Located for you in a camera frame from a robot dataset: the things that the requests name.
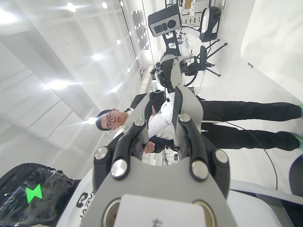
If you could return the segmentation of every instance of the robot camera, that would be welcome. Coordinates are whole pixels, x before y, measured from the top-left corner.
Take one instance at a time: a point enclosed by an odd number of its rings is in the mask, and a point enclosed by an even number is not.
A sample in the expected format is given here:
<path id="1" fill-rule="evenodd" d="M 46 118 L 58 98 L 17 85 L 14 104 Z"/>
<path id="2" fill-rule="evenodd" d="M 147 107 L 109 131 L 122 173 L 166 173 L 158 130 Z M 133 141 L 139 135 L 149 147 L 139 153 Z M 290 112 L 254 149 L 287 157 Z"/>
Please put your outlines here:
<path id="1" fill-rule="evenodd" d="M 172 32 L 181 28 L 179 7 L 174 4 L 148 16 L 148 26 L 154 37 Z"/>

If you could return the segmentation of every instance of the floor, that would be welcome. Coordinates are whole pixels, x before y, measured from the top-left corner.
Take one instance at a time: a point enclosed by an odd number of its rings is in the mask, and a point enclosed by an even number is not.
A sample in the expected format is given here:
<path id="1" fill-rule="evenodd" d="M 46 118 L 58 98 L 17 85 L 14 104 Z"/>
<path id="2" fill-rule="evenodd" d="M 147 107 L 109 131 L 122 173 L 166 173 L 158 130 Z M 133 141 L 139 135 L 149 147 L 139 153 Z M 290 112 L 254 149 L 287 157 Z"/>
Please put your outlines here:
<path id="1" fill-rule="evenodd" d="M 221 7 L 221 2 L 222 0 L 216 0 L 215 5 Z M 212 70 L 220 73 L 221 77 L 208 71 L 204 77 L 202 73 L 199 73 L 194 82 L 196 94 L 207 100 L 242 100 L 261 103 L 284 101 L 296 105 L 303 104 L 257 68 L 251 68 L 241 57 L 240 48 L 254 2 L 255 0 L 226 0 L 218 32 L 218 38 L 221 41 L 216 43 L 212 50 L 217 49 L 223 42 L 227 42 L 228 46 L 209 59 L 215 64 Z M 188 41 L 193 54 L 198 53 L 201 42 L 190 37 Z M 303 132 L 303 118 L 287 122 L 246 120 L 233 123 L 245 129 Z M 226 150 L 226 152 L 231 164 L 231 179 L 275 188 L 274 169 L 264 150 L 242 148 Z M 267 152 L 277 171 L 278 190 L 290 193 L 289 168 L 302 152 L 299 150 L 286 152 L 276 148 Z"/>

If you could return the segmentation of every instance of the metal screw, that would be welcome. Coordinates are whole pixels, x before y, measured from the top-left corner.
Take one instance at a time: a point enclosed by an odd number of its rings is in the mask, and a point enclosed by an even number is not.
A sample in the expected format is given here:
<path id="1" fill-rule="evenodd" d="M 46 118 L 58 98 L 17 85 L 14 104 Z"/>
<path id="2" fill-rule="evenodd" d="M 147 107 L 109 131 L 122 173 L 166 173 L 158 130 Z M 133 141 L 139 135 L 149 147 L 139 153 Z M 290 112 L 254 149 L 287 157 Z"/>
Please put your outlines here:
<path id="1" fill-rule="evenodd" d="M 227 163 L 227 161 L 228 161 L 227 154 L 221 149 L 216 150 L 215 156 L 216 156 L 216 159 L 223 164 Z"/>
<path id="2" fill-rule="evenodd" d="M 123 127 L 123 133 L 127 133 L 129 131 L 129 129 L 130 129 L 130 125 L 125 125 Z"/>
<path id="3" fill-rule="evenodd" d="M 139 120 L 135 120 L 135 121 L 134 121 L 134 124 L 135 124 L 136 126 L 138 126 L 138 127 L 143 126 L 144 123 L 145 123 L 145 119 L 143 119 L 143 118 L 140 118 Z"/>
<path id="4" fill-rule="evenodd" d="M 208 168 L 205 163 L 196 160 L 192 163 L 192 172 L 199 179 L 206 179 L 208 176 Z"/>
<path id="5" fill-rule="evenodd" d="M 108 153 L 107 147 L 100 147 L 95 153 L 95 159 L 102 160 L 106 157 Z"/>
<path id="6" fill-rule="evenodd" d="M 117 160 L 111 167 L 111 175 L 114 178 L 119 178 L 125 174 L 127 170 L 127 162 L 123 159 Z"/>
<path id="7" fill-rule="evenodd" d="M 190 121 L 190 116 L 186 113 L 180 114 L 179 118 L 182 122 L 185 122 L 185 123 Z"/>

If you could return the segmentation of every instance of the man's hand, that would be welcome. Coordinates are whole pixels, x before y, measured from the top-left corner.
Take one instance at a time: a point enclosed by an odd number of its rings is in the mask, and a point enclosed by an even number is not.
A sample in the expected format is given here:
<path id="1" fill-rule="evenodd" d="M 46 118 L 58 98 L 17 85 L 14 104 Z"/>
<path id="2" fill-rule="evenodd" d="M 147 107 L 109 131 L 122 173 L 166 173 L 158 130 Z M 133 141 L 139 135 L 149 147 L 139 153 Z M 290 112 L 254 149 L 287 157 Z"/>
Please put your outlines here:
<path id="1" fill-rule="evenodd" d="M 144 153 L 152 153 L 155 150 L 154 143 L 151 141 L 148 141 L 144 148 Z"/>
<path id="2" fill-rule="evenodd" d="M 155 116 L 156 115 L 156 110 L 154 108 L 154 106 L 152 106 L 152 116 Z"/>

